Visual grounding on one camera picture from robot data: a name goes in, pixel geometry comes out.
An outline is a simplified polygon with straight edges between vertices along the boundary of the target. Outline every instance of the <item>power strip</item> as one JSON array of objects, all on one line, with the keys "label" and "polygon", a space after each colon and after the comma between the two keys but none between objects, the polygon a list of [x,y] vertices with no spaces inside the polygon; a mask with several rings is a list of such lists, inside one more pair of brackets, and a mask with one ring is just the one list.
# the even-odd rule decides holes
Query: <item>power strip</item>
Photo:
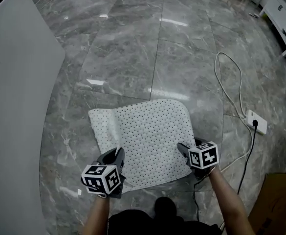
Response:
[{"label": "power strip", "polygon": [[253,120],[258,121],[257,132],[261,133],[262,135],[265,135],[267,129],[267,121],[265,121],[261,116],[254,113],[253,111],[248,110],[245,122],[250,128],[255,129],[255,127],[252,125]]}]

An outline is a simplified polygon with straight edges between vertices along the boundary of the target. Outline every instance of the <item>cardboard box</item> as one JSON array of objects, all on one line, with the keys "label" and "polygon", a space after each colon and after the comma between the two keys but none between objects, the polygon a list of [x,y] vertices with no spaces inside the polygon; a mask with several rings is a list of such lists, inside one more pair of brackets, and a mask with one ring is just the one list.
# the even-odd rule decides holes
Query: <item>cardboard box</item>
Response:
[{"label": "cardboard box", "polygon": [[256,235],[286,235],[286,174],[268,174],[249,215]]}]

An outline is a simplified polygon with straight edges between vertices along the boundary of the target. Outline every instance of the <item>gray tile floor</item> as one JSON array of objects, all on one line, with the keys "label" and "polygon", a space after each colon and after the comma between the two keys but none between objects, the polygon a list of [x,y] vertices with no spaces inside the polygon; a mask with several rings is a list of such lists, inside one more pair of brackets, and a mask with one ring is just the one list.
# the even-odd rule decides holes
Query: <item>gray tile floor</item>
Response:
[{"label": "gray tile floor", "polygon": [[[250,212],[264,175],[286,172],[286,61],[264,19],[248,0],[34,0],[66,50],[47,110],[42,139],[40,183],[48,232],[78,234],[93,195],[80,184],[83,168],[99,156],[87,112],[156,98],[173,98],[190,112],[194,135],[212,140],[225,167],[246,152],[250,137],[213,71],[224,51],[242,68],[242,100],[268,121],[256,136],[240,193]],[[240,74],[220,56],[218,72],[239,106]],[[102,81],[95,84],[90,80]],[[233,188],[243,160],[224,172]],[[153,214],[159,196],[171,197],[178,214],[195,219],[195,179],[128,192],[112,200],[111,214],[135,208]],[[82,195],[77,196],[77,189]],[[196,187],[200,219],[222,223],[208,180]]]}]

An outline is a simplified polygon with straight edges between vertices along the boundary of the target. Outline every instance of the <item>black shoe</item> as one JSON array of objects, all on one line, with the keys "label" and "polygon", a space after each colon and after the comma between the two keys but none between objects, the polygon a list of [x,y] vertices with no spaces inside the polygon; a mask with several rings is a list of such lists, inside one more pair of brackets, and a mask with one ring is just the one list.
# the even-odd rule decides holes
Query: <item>black shoe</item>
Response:
[{"label": "black shoe", "polygon": [[154,204],[155,219],[173,219],[176,217],[176,205],[167,197],[158,198]]}]

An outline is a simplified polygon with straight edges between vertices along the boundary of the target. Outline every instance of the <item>white dotted mat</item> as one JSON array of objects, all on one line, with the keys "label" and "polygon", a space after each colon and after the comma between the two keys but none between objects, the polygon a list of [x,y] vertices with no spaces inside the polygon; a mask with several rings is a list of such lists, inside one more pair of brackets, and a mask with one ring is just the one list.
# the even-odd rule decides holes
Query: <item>white dotted mat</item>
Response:
[{"label": "white dotted mat", "polygon": [[101,153],[124,148],[122,175],[133,187],[123,192],[160,185],[191,173],[176,145],[195,146],[186,107],[159,99],[112,110],[88,112]]}]

